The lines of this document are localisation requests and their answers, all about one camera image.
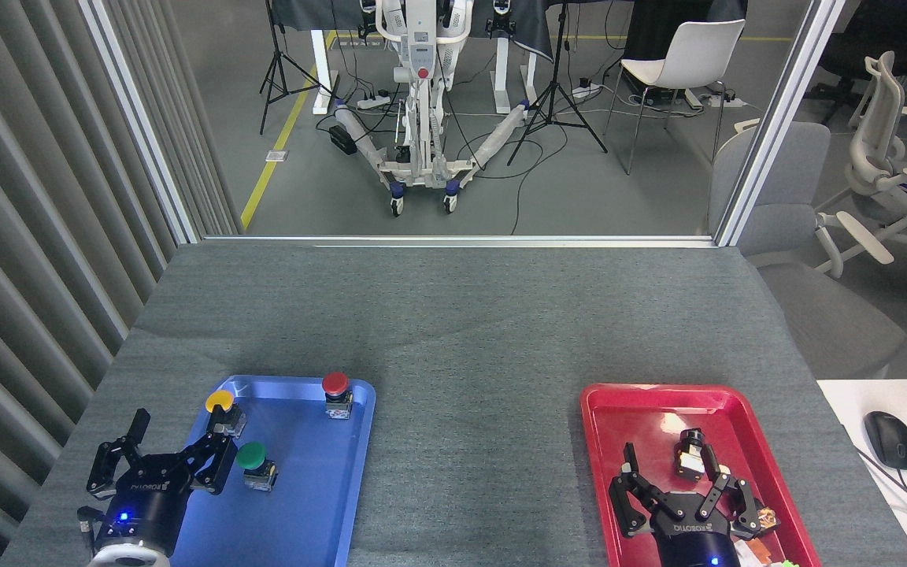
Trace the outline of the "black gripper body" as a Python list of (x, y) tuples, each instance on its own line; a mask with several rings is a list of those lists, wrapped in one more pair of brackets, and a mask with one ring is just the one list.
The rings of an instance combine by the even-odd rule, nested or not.
[(147, 455), (117, 480), (98, 529), (98, 548), (143, 541), (165, 554), (176, 548), (192, 473), (177, 455)]
[(717, 508), (702, 519), (698, 509), (705, 501), (701, 493), (665, 493), (680, 519), (671, 517), (662, 505), (652, 512), (653, 539), (662, 566), (738, 566), (728, 519)]

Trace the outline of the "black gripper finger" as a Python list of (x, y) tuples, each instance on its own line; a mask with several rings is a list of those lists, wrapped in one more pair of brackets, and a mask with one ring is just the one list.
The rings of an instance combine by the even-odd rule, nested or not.
[(233, 435), (206, 433), (177, 453), (176, 469), (186, 471), (188, 491), (219, 495), (238, 452)]
[(758, 537), (762, 532), (762, 525), (758, 510), (758, 500), (753, 496), (751, 485), (746, 480), (738, 480), (730, 470), (720, 465), (715, 452), (713, 452), (712, 445), (703, 445), (702, 458), (703, 464), (705, 464), (706, 476), (713, 482), (713, 485), (702, 500), (701, 506), (696, 510), (694, 519), (699, 521), (699, 523), (705, 523), (715, 512), (720, 496), (725, 491), (730, 491), (733, 495), (733, 514), (735, 517), (734, 519), (727, 519), (728, 531), (740, 539)]
[(671, 520), (679, 521), (679, 510), (670, 502), (669, 496), (651, 484), (640, 473), (634, 443), (626, 443), (624, 448), (625, 462), (619, 474), (609, 484), (609, 498), (615, 513), (616, 523), (624, 538), (633, 538), (637, 532), (646, 527), (646, 517), (637, 512), (629, 496), (641, 503), (645, 510), (655, 514), (662, 512)]
[(114, 474), (121, 459), (125, 459), (131, 469), (140, 466), (142, 455), (138, 448), (146, 434), (149, 420), (147, 409), (137, 409), (125, 435), (98, 445), (87, 478), (87, 493), (94, 498), (111, 498), (117, 492), (114, 488)]

